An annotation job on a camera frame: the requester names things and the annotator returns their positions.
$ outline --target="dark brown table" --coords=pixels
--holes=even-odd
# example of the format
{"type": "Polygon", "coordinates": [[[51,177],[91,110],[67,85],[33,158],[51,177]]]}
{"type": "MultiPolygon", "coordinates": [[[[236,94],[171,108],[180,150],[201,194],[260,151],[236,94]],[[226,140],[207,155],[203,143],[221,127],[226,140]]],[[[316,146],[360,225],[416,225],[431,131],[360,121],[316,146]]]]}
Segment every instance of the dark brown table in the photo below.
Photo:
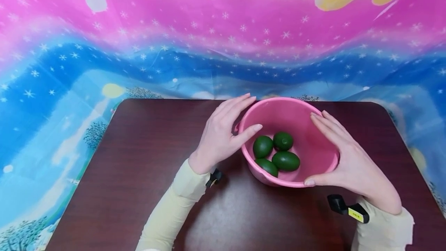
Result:
{"type": "MultiPolygon", "coordinates": [[[[69,203],[47,251],[133,251],[141,230],[221,101],[124,101],[69,203]]],[[[388,176],[414,216],[414,245],[445,250],[446,221],[384,108],[368,102],[312,102],[350,131],[388,176]]],[[[269,187],[241,152],[218,168],[226,179],[192,209],[175,250],[349,250],[356,222],[329,209],[338,187],[269,187]]]]}

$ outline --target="pink bucket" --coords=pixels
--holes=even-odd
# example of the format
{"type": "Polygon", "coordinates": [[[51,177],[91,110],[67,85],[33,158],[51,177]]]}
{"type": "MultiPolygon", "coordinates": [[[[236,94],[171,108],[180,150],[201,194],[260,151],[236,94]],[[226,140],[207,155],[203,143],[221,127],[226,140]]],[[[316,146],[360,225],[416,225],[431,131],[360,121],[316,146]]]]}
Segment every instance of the pink bucket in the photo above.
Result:
{"type": "MultiPolygon", "coordinates": [[[[305,187],[306,178],[314,174],[332,172],[339,159],[334,144],[314,126],[310,113],[321,115],[312,105],[294,98],[270,98],[254,104],[238,124],[238,132],[243,132],[253,124],[262,124],[263,128],[242,146],[242,152],[253,176],[269,186],[305,187]],[[279,172],[273,177],[257,163],[252,153],[252,145],[258,136],[273,138],[274,134],[284,131],[293,136],[291,152],[300,158],[300,167],[294,172],[279,172]]],[[[276,153],[270,154],[269,160],[276,153]]]]}

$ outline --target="black clip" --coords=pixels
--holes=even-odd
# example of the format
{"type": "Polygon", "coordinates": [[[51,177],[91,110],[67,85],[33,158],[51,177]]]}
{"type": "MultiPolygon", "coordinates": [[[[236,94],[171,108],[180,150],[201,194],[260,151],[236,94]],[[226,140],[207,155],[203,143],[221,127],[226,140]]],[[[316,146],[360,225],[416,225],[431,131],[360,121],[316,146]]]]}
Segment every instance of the black clip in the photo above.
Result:
{"type": "Polygon", "coordinates": [[[370,221],[369,214],[360,204],[346,205],[344,198],[338,194],[328,195],[327,199],[332,211],[340,215],[349,215],[363,224],[370,221]]]}
{"type": "Polygon", "coordinates": [[[218,182],[223,178],[223,173],[219,171],[218,169],[215,169],[215,171],[211,174],[211,177],[209,178],[209,181],[206,183],[206,187],[211,187],[214,184],[218,184],[218,182]]]}

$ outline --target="hand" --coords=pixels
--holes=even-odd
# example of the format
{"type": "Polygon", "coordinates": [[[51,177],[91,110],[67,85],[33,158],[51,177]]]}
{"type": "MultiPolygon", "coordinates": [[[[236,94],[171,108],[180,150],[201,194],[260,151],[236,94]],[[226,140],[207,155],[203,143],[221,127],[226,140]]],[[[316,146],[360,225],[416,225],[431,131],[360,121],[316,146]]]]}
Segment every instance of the hand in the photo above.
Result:
{"type": "Polygon", "coordinates": [[[322,117],[312,113],[311,121],[337,146],[340,162],[332,172],[308,177],[305,185],[344,187],[383,211],[393,215],[401,213],[401,200],[395,187],[344,126],[326,111],[322,117]]]}
{"type": "Polygon", "coordinates": [[[232,126],[241,111],[256,100],[247,93],[221,103],[206,122],[200,144],[189,157],[189,165],[196,174],[208,173],[218,162],[234,154],[252,138],[262,125],[256,124],[237,136],[232,135],[232,126]]]}

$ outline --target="woman's right hand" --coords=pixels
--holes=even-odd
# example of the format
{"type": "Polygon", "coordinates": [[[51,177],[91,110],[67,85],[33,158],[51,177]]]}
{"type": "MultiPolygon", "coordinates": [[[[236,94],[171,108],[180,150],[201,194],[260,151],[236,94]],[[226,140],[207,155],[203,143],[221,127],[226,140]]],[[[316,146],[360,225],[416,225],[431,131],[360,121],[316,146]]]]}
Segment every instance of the woman's right hand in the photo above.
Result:
{"type": "Polygon", "coordinates": [[[338,120],[326,111],[311,114],[311,121],[339,149],[337,168],[326,174],[312,175],[307,186],[340,186],[355,192],[382,211],[401,213],[400,196],[381,169],[352,138],[338,120]]]}

